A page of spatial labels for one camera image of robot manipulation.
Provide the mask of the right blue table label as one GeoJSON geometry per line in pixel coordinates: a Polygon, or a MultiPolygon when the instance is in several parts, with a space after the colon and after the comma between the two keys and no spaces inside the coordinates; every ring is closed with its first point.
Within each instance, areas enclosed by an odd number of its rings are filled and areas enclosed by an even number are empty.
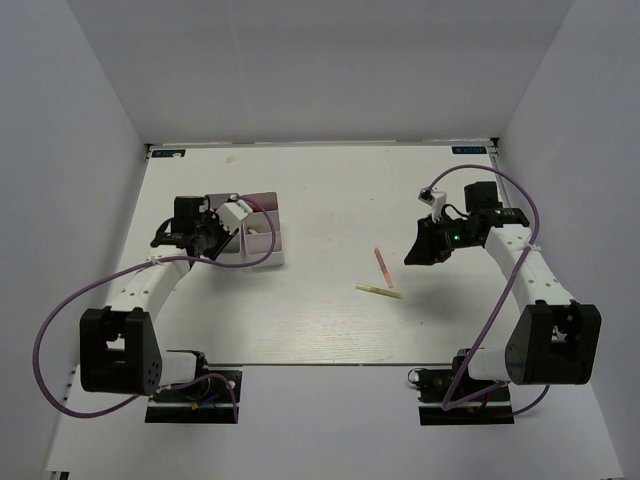
{"type": "Polygon", "coordinates": [[[471,146],[471,145],[452,146],[451,150],[454,155],[486,155],[487,154],[487,150],[484,146],[471,146]]]}

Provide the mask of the left white organizer bin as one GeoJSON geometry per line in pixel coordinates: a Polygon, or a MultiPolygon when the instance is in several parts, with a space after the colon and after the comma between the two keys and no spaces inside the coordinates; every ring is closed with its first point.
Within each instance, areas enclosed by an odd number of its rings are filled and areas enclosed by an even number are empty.
{"type": "MultiPolygon", "coordinates": [[[[209,195],[205,196],[205,199],[208,202],[209,211],[212,214],[212,218],[216,222],[217,229],[222,234],[222,237],[224,239],[226,239],[230,234],[233,234],[233,233],[227,232],[221,226],[215,211],[219,206],[221,206],[233,194],[236,194],[236,193],[232,193],[232,194],[209,194],[209,195]]],[[[230,265],[240,264],[242,262],[243,253],[242,253],[242,234],[241,234],[241,232],[242,232],[243,223],[242,223],[241,227],[236,231],[236,233],[237,233],[237,253],[235,255],[229,255],[227,258],[225,258],[223,260],[215,260],[216,262],[223,263],[223,264],[230,264],[230,265]]]]}

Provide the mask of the left blue table label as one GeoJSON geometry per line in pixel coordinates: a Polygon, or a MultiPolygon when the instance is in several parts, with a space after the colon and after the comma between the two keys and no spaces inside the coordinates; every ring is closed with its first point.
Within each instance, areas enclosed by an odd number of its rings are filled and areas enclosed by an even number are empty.
{"type": "Polygon", "coordinates": [[[185,155],[185,149],[156,149],[151,152],[152,158],[182,158],[185,155]]]}

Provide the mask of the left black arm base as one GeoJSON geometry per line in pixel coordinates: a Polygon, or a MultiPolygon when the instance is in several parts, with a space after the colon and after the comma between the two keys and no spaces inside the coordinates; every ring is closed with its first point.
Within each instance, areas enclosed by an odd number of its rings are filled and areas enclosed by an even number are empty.
{"type": "Polygon", "coordinates": [[[199,375],[215,373],[198,384],[163,390],[147,403],[148,424],[236,424],[240,413],[242,369],[206,365],[199,375]]]}

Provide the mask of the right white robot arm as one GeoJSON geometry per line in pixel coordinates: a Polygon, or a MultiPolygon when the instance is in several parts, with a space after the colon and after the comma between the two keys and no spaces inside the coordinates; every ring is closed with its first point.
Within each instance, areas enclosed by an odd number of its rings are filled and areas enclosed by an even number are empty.
{"type": "Polygon", "coordinates": [[[510,283],[520,318],[506,344],[481,348],[468,364],[451,374],[453,390],[472,399],[488,381],[516,385],[583,385],[592,374],[601,315],[582,304],[553,274],[530,240],[525,213],[505,207],[493,182],[464,189],[466,213],[453,219],[445,212],[446,195],[423,189],[419,198],[432,209],[417,223],[417,238],[407,265],[445,262],[458,249],[481,247],[510,283]]]}

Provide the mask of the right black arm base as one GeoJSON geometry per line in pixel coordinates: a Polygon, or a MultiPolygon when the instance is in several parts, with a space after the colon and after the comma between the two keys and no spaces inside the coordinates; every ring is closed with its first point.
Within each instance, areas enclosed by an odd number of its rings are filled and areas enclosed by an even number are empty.
{"type": "Polygon", "coordinates": [[[408,372],[408,384],[417,391],[421,426],[485,426],[515,423],[509,388],[503,386],[478,395],[478,391],[489,388],[493,382],[474,380],[468,373],[463,374],[450,402],[472,394],[474,397],[451,410],[442,409],[445,394],[467,353],[467,349],[459,350],[449,366],[417,367],[408,372]]]}

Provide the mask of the right white organizer bin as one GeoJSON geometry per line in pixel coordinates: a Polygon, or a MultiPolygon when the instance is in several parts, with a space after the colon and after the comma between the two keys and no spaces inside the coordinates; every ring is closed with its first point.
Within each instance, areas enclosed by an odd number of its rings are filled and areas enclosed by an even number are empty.
{"type": "Polygon", "coordinates": [[[264,257],[272,243],[272,229],[275,229],[276,241],[273,251],[257,267],[279,267],[285,263],[284,248],[282,245],[281,223],[279,215],[279,202],[276,192],[260,192],[245,195],[245,201],[252,207],[253,213],[244,221],[242,239],[245,261],[256,262],[264,257]],[[259,232],[251,235],[248,228],[259,232]]]}

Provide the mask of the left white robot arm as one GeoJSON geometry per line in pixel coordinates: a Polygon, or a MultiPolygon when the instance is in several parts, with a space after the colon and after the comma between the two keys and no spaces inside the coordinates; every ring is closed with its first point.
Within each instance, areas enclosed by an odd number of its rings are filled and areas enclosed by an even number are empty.
{"type": "Polygon", "coordinates": [[[150,242],[147,267],[101,309],[88,309],[80,320],[80,382],[88,392],[152,396],[177,384],[188,398],[199,399],[211,387],[201,355],[191,350],[163,350],[154,323],[171,292],[198,259],[214,261],[239,233],[251,207],[237,195],[223,203],[212,197],[182,196],[173,215],[150,242]]]}

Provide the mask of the white organizer bin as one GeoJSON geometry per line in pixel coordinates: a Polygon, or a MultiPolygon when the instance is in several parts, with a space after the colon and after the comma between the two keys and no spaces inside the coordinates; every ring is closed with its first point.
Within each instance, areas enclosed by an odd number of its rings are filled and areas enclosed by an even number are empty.
{"type": "Polygon", "coordinates": [[[272,243],[272,229],[275,229],[276,241],[273,251],[257,267],[279,267],[285,263],[284,248],[282,245],[281,223],[279,215],[279,202],[276,192],[260,192],[245,195],[245,201],[252,207],[253,213],[244,221],[242,239],[245,261],[256,262],[264,257],[272,243]],[[259,232],[251,235],[248,228],[259,232]]]}
{"type": "MultiPolygon", "coordinates": [[[[227,232],[221,226],[215,211],[219,206],[221,206],[233,194],[236,194],[236,193],[232,193],[232,194],[209,194],[209,195],[205,196],[205,199],[208,202],[209,211],[212,214],[212,218],[216,222],[217,229],[222,234],[222,237],[224,239],[226,239],[230,234],[233,234],[233,233],[227,232]]],[[[237,233],[237,253],[235,255],[229,255],[227,258],[225,258],[223,260],[215,260],[216,262],[223,263],[223,264],[230,264],[230,265],[240,264],[242,262],[243,253],[242,253],[242,234],[241,234],[241,232],[242,232],[243,223],[242,223],[241,227],[236,231],[236,233],[237,233]]]]}

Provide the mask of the orange pink pencil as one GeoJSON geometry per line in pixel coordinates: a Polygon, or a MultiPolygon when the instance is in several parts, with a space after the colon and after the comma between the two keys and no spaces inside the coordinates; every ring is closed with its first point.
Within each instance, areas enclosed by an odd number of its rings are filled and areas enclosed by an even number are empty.
{"type": "Polygon", "coordinates": [[[386,265],[386,263],[384,261],[384,258],[382,256],[382,253],[381,253],[380,249],[377,248],[377,247],[374,248],[374,254],[375,254],[376,260],[377,260],[377,262],[379,264],[380,270],[381,270],[381,272],[383,274],[383,277],[384,277],[384,280],[386,282],[387,288],[389,288],[389,289],[394,288],[394,284],[393,284],[393,280],[392,280],[391,274],[390,274],[390,272],[388,270],[388,267],[387,267],[387,265],[386,265]]]}

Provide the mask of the blue table label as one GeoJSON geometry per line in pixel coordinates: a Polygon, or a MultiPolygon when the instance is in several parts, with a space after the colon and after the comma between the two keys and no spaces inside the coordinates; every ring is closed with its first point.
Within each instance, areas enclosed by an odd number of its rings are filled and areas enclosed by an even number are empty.
{"type": "Polygon", "coordinates": [[[182,158],[185,155],[185,149],[156,149],[151,152],[152,158],[182,158]]]}
{"type": "Polygon", "coordinates": [[[454,155],[486,155],[487,154],[487,150],[484,146],[471,146],[471,145],[452,146],[451,150],[454,155]]]}

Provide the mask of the yellow stick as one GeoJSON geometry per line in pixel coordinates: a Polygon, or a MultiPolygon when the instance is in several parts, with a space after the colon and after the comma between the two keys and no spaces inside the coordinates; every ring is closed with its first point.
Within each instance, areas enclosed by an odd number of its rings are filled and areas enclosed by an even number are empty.
{"type": "Polygon", "coordinates": [[[385,288],[375,287],[375,286],[366,285],[366,284],[359,284],[359,283],[355,285],[355,289],[359,291],[367,292],[367,293],[385,296],[388,298],[402,299],[401,293],[391,289],[385,289],[385,288]]]}

